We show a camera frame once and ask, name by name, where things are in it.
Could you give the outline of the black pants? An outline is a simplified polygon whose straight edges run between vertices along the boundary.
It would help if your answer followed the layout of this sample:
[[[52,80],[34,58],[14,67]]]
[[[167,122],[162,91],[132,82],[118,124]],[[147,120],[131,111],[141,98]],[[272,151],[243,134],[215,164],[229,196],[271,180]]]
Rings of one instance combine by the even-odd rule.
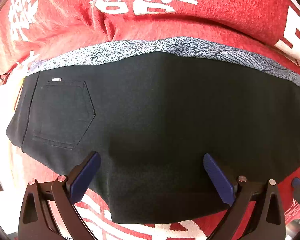
[[[227,209],[203,167],[283,181],[300,167],[300,87],[233,63],[149,53],[25,78],[11,143],[58,174],[90,151],[90,188],[120,224],[172,223]]]

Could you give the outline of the blue grey leaf-print cloth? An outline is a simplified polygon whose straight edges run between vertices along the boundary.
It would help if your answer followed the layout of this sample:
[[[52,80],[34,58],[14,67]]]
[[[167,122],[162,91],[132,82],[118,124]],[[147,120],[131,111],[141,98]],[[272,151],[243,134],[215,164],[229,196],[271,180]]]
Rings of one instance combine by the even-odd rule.
[[[31,63],[27,75],[67,66],[102,65],[154,52],[235,63],[288,80],[300,87],[300,74],[268,57],[192,37],[172,37],[155,41],[113,41],[96,44],[69,51],[49,60],[36,60]]]

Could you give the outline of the red sofa cover white characters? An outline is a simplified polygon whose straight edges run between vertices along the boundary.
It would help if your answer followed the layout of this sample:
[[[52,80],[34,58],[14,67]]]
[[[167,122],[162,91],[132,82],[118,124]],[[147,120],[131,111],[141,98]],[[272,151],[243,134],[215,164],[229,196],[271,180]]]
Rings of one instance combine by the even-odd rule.
[[[172,37],[257,53],[300,74],[300,0],[0,0],[0,129],[7,135],[34,61],[106,42]],[[54,181],[74,168],[58,174],[14,146],[30,168],[25,175],[29,181]],[[275,180],[285,228],[300,217],[300,205],[293,198],[294,178],[300,179],[300,167],[283,181]],[[229,205],[178,222],[120,224],[89,185],[75,209],[95,239],[208,239]]]

